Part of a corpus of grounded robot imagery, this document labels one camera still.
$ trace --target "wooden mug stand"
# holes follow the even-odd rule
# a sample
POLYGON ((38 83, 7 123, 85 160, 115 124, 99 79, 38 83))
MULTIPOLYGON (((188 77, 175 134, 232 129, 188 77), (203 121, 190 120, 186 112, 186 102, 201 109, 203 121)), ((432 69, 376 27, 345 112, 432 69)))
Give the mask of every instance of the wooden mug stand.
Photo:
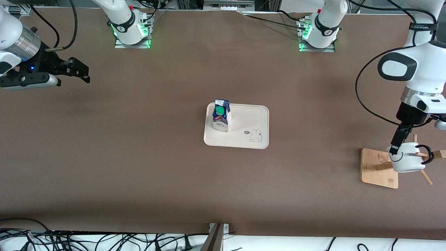
MULTIPOLYGON (((413 142, 417 142, 417 135, 413 135, 413 142)), ((433 152, 434 159, 446 158, 446 150, 439 150, 433 152)), ((425 153, 416 153, 427 160, 429 155, 425 153)), ((424 170, 420 171, 429 185, 432 181, 427 176, 424 170)), ((393 170, 392 162, 388 152, 372 150, 363 148, 361 150, 361 180, 365 183, 370 183, 387 188, 398 188, 398 172, 393 170)))

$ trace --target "white tray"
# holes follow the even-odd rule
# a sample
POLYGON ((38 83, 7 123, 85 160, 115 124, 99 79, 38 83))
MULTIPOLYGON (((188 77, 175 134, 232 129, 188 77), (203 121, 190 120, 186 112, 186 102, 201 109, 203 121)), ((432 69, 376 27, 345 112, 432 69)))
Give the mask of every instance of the white tray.
POLYGON ((215 103, 206 111, 204 142, 209 146, 265 149, 269 144, 269 110, 262 105, 230 104, 231 129, 228 133, 214 130, 212 113, 215 103))

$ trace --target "mug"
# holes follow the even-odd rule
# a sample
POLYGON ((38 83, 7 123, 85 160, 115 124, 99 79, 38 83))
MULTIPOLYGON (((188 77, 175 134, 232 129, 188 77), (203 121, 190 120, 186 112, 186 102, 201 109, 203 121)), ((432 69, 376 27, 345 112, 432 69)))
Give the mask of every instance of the mug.
POLYGON ((426 167, 426 164, 434 160, 434 155, 430 147, 425 145, 419 145, 415 142, 403 143, 398 149, 398 154, 389 153, 390 159, 392 160, 393 169, 396 172, 416 172, 421 171, 426 167), (420 152, 420 147, 427 150, 429 154, 429 159, 423 161, 422 156, 416 156, 415 153, 420 152))

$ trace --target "green bottle cap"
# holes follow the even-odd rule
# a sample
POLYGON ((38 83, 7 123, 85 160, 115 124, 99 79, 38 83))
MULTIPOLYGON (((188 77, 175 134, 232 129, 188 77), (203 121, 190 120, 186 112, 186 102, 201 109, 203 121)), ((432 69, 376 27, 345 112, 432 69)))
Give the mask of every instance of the green bottle cap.
POLYGON ((224 108, 221 107, 221 106, 217 106, 217 107, 215 108, 215 111, 217 112, 218 115, 223 115, 223 113, 224 113, 224 108))

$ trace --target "rabbit illustration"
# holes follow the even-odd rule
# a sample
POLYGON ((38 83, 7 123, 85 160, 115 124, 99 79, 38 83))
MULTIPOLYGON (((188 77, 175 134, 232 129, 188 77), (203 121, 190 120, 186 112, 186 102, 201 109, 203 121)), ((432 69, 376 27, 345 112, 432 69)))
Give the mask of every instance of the rabbit illustration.
POLYGON ((251 142, 262 142, 262 133, 260 133, 259 129, 252 129, 251 132, 251 139, 249 140, 251 142))

